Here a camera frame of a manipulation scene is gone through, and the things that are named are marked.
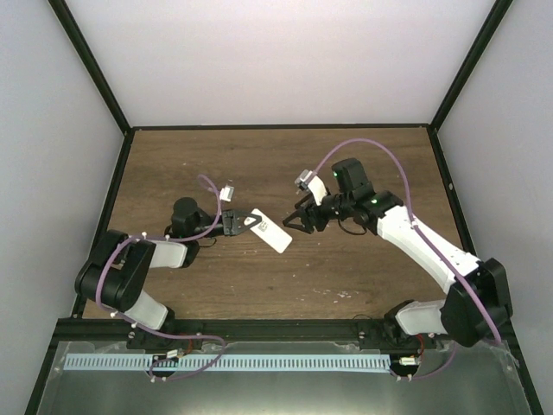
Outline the white remote control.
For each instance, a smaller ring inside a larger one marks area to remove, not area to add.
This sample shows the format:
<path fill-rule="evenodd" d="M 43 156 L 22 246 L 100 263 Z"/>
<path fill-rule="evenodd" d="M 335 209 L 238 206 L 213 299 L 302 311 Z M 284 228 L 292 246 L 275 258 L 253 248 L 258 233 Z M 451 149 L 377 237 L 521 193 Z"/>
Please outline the white remote control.
<path fill-rule="evenodd" d="M 251 214 L 255 216 L 255 219 L 257 216 L 261 219 L 251 228 L 251 231 L 277 253 L 284 253 L 293 238 L 259 209 L 254 208 Z"/>

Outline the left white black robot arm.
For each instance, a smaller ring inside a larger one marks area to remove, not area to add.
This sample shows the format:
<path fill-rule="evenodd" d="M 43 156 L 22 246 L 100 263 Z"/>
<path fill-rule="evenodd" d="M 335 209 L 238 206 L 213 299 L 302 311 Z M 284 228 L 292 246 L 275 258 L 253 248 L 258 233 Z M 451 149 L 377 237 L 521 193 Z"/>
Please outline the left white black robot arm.
<path fill-rule="evenodd" d="M 195 199 L 183 197 L 174 203 L 161 237 L 131 236 L 117 230 L 104 233 L 79 271 L 75 291 L 130 323 L 135 334 L 132 341 L 146 341 L 148 348 L 193 348 L 205 341 L 223 344 L 215 335 L 182 332 L 175 312 L 144 289 L 146 277 L 153 269 L 189 267 L 202 239 L 238 236 L 262 223 L 258 213 L 224 210 L 221 200 L 216 212 L 208 214 Z"/>

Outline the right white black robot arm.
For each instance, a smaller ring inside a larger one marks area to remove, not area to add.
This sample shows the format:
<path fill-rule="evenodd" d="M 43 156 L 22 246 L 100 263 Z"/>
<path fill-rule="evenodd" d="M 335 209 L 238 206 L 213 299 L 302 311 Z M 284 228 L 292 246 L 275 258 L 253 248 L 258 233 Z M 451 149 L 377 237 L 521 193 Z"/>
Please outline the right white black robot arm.
<path fill-rule="evenodd" d="M 451 244 L 392 192 L 375 191 L 359 160 L 342 160 L 332 171 L 339 185 L 336 194 L 312 170 L 296 178 L 305 196 L 283 225 L 311 234 L 323 231 L 332 220 L 351 219 L 363 233 L 400 249 L 445 294 L 442 300 L 408 300 L 392 309 L 384 326 L 386 342 L 404 348 L 422 334 L 447 335 L 466 348 L 483 340 L 500 342 L 499 329 L 512 317 L 505 267 L 496 259 L 482 260 Z"/>

